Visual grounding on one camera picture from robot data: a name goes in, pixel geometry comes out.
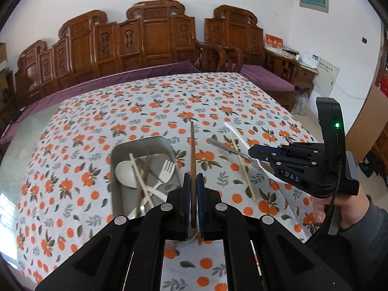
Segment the floral tablecloth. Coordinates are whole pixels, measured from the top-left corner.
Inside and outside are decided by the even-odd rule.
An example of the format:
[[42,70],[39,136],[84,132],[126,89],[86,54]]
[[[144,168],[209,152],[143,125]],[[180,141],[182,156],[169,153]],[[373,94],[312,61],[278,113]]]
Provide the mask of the floral tablecloth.
[[[248,216],[272,215],[302,241],[316,230],[307,194],[268,179],[248,163],[241,167],[237,156],[206,143],[213,137],[230,146],[226,122],[249,145],[313,142],[296,118],[237,73],[157,77],[73,97],[53,115],[32,154],[17,206],[20,271],[41,281],[113,219],[110,152],[115,145],[165,136],[183,180],[189,170],[190,121],[197,170],[224,202]],[[242,170],[248,171],[256,201]],[[222,242],[204,242],[197,235],[166,248],[162,288],[198,286],[227,289]]]

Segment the carved wooden backrest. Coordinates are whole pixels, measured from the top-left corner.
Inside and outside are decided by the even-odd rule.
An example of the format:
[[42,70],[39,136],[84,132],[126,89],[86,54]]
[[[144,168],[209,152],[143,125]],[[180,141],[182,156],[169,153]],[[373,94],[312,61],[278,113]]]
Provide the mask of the carved wooden backrest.
[[209,44],[241,49],[245,62],[263,61],[263,29],[252,12],[230,5],[214,9],[214,18],[205,19],[205,40]]
[[140,2],[127,21],[107,22],[93,10],[67,21],[51,48],[38,40],[24,50],[15,73],[19,107],[94,78],[136,68],[195,62],[194,17],[174,0]]

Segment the chopstick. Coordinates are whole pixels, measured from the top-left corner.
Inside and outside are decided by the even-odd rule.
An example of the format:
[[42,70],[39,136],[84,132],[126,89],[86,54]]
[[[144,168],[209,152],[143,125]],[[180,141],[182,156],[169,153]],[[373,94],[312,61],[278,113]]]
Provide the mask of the chopstick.
[[[231,141],[232,141],[232,144],[233,144],[234,149],[235,149],[236,151],[238,151],[239,149],[237,148],[236,142],[234,142],[234,139],[233,139],[233,137],[232,137],[232,134],[229,133],[229,136],[230,136],[230,139],[231,139]],[[250,192],[251,192],[253,201],[256,201],[255,194],[253,193],[253,188],[252,188],[252,185],[251,185],[251,181],[249,180],[248,173],[246,172],[246,170],[245,170],[245,168],[244,168],[243,160],[242,160],[242,158],[241,158],[240,155],[237,154],[237,156],[238,156],[239,161],[240,161],[241,169],[242,169],[242,171],[244,172],[244,176],[245,176],[246,182],[247,182],[247,184],[248,184],[249,190],[250,190]]]
[[[148,171],[150,166],[151,166],[151,156],[150,156],[150,151],[148,150],[147,157],[145,159],[145,162],[143,162],[143,165],[142,165],[142,169],[143,169],[142,179],[144,183],[147,183],[147,176],[148,176]],[[143,198],[144,198],[143,188],[137,187],[137,196],[136,196],[136,217],[137,218],[140,216],[140,206]]]
[[141,174],[140,174],[140,172],[139,172],[139,168],[137,167],[135,158],[133,157],[133,154],[132,154],[132,153],[129,154],[129,158],[131,159],[133,171],[135,172],[135,176],[136,176],[137,180],[139,181],[140,186],[143,188],[144,195],[145,195],[145,197],[147,198],[147,200],[148,200],[149,205],[151,206],[151,208],[153,208],[153,207],[155,206],[155,205],[154,205],[154,202],[152,201],[151,197],[150,197],[149,194],[148,194],[147,186],[145,185],[145,183],[144,183],[144,181],[143,181],[143,179],[142,179],[142,176],[141,176]]
[[190,215],[191,227],[197,227],[197,162],[195,159],[195,136],[194,123],[190,122],[190,136],[191,136],[191,163],[190,163]]

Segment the metal spoon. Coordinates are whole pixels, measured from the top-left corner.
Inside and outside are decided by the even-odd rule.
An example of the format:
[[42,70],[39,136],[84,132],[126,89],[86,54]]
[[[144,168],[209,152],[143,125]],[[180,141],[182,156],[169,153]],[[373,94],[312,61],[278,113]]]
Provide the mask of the metal spoon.
[[260,165],[259,165],[259,163],[257,162],[257,160],[251,158],[250,156],[248,156],[248,155],[246,155],[246,154],[244,154],[244,153],[242,153],[242,152],[239,152],[239,151],[237,151],[237,150],[235,150],[235,149],[229,148],[229,147],[223,145],[221,142],[218,142],[217,140],[215,140],[215,139],[213,139],[213,138],[208,138],[208,139],[207,139],[207,143],[211,144],[212,146],[216,146],[216,147],[218,147],[218,148],[221,148],[221,149],[224,149],[224,150],[226,150],[226,151],[229,151],[229,152],[231,152],[231,153],[238,154],[238,155],[242,156],[243,158],[249,160],[249,161],[252,163],[252,166],[253,166],[254,168],[256,168],[257,170],[260,170],[260,171],[263,170],[263,169],[260,167]]

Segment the white plastic fork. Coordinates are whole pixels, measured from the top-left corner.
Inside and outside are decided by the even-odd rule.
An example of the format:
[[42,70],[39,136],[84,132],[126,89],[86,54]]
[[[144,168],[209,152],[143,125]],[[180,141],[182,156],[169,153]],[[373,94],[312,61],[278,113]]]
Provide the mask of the white plastic fork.
[[[174,174],[174,171],[175,171],[175,163],[170,160],[164,161],[162,170],[159,173],[158,182],[152,188],[156,190],[161,184],[165,184],[169,182]],[[141,206],[144,206],[147,202],[148,202],[148,199],[144,198],[142,200]],[[136,215],[136,208],[133,209],[133,211],[128,215],[128,218],[133,219],[135,215]]]

